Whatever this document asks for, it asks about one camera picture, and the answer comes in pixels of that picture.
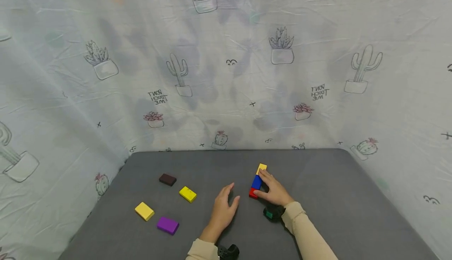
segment white curtain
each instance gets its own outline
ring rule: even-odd
[[[0,255],[57,259],[133,152],[338,147],[451,259],[452,0],[0,5]]]

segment person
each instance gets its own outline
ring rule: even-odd
[[[337,260],[330,246],[309,220],[301,204],[296,202],[267,170],[259,170],[259,177],[267,184],[268,192],[254,191],[254,194],[270,203],[285,207],[282,220],[286,228],[295,236],[303,260]],[[233,187],[234,183],[225,186],[215,198],[210,221],[200,237],[193,242],[185,260],[218,260],[218,249],[215,243],[231,223],[239,206],[240,196],[234,198],[231,206],[228,203],[229,193]]]

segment purple block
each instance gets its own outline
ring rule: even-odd
[[[168,219],[165,217],[160,218],[159,222],[157,223],[157,228],[166,231],[170,235],[174,235],[176,233],[177,228],[179,227],[179,223],[176,221],[173,221],[172,219]]]

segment block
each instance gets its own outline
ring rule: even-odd
[[[262,179],[258,175],[255,176],[255,179],[253,180],[252,188],[254,189],[261,189],[262,185]]]
[[[193,200],[196,198],[195,192],[192,192],[191,189],[184,186],[180,191],[179,194],[182,195],[185,199],[187,199],[188,202],[192,203]]]
[[[167,174],[163,174],[163,175],[159,178],[159,181],[160,181],[161,183],[164,183],[164,184],[169,185],[169,186],[173,186],[174,183],[176,182],[176,180],[177,180],[177,179],[176,179],[175,177],[170,176],[170,175],[167,175]]]
[[[250,197],[257,199],[257,195],[254,194],[254,191],[257,191],[257,189],[254,189],[254,188],[250,189]]]
[[[178,227],[179,227],[178,222],[165,217],[160,218],[159,222],[157,223],[157,228],[159,230],[166,231],[172,236],[174,235],[174,233],[176,233]]]
[[[259,174],[259,169],[266,170],[267,169],[267,165],[259,164],[259,168],[257,168],[256,175]]]
[[[146,203],[140,203],[136,208],[135,212],[137,212],[142,218],[147,222],[153,215],[154,210],[152,210]]]

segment right hand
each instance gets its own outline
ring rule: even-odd
[[[256,190],[254,191],[254,194],[257,195],[257,197],[281,206],[286,206],[295,201],[282,184],[280,184],[267,170],[259,169],[259,177],[267,184],[268,192]]]

